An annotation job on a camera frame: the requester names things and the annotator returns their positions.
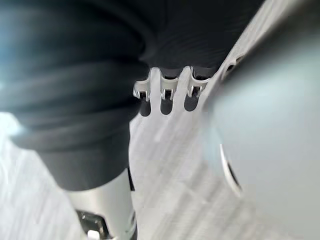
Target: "dark clothing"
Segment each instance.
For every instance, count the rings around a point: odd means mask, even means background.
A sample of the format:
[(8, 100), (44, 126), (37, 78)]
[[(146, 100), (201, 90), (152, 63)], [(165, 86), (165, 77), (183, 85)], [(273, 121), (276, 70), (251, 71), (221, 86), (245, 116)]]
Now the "dark clothing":
[(135, 81), (150, 67), (217, 71), (263, 0), (0, 0), (0, 110), (60, 187), (129, 165)]

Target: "silver clip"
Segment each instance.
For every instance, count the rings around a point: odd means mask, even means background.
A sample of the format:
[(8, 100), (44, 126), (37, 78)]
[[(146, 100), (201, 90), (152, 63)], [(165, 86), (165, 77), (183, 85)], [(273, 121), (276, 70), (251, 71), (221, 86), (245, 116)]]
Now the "silver clip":
[(189, 82), (188, 82), (188, 87), (187, 87), (186, 93), (191, 98), (195, 87), (197, 87), (197, 88), (199, 88), (199, 92), (197, 93), (196, 97), (199, 98), (200, 94), (206, 88), (210, 78), (207, 78), (205, 80), (197, 80), (194, 77), (194, 68), (192, 66), (190, 67), (190, 71), (191, 71), (191, 73), (190, 73), (190, 77), (189, 77)]
[(177, 91), (179, 77), (174, 79), (167, 79), (160, 71), (160, 94), (163, 100), (166, 100), (166, 91), (170, 91), (170, 100), (174, 99), (174, 95)]
[(142, 93), (145, 93), (145, 100), (148, 102), (150, 100), (150, 74), (146, 80), (136, 81), (133, 87), (133, 96), (138, 99), (142, 98)]

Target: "white plastic part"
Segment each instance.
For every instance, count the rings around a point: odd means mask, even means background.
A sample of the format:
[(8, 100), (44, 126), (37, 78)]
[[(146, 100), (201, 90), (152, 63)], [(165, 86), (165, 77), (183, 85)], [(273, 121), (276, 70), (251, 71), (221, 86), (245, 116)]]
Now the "white plastic part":
[(137, 221), (131, 198), (128, 170), (107, 184), (85, 191), (67, 191), (76, 210), (104, 218), (114, 240), (130, 240)]
[(98, 231), (89, 230), (87, 240), (100, 240), (100, 233)]

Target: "white floor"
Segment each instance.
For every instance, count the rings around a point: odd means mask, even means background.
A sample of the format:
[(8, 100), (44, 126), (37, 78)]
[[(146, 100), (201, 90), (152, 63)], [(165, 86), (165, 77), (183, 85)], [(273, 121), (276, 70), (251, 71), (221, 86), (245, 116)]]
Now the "white floor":
[[(252, 46), (293, 0), (267, 0), (227, 61)], [(200, 107), (184, 111), (188, 72), (169, 116), (160, 113), (159, 73), (152, 72), (152, 114), (131, 124), (130, 160), (139, 240), (288, 240), (255, 208), (239, 201), (202, 160)], [(3, 240), (78, 240), (76, 215), (38, 157), (14, 147), (15, 123), (0, 116), (0, 236)]]

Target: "light gray surface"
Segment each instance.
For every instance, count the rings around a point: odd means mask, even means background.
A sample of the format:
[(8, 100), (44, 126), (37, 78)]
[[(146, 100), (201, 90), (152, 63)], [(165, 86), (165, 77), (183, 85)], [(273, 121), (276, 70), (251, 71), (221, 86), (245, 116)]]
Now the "light gray surface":
[[(227, 61), (244, 53), (293, 0), (268, 0)], [(131, 124), (130, 160), (139, 240), (286, 240), (253, 206), (236, 199), (202, 160), (200, 108), (183, 110), (188, 72), (181, 75), (169, 116), (160, 113), (160, 76), (152, 72), (152, 113)], [(208, 85), (213, 85), (214, 78)], [(6, 137), (15, 125), (0, 117), (0, 238), (78, 240), (81, 229), (66, 196), (39, 158)]]

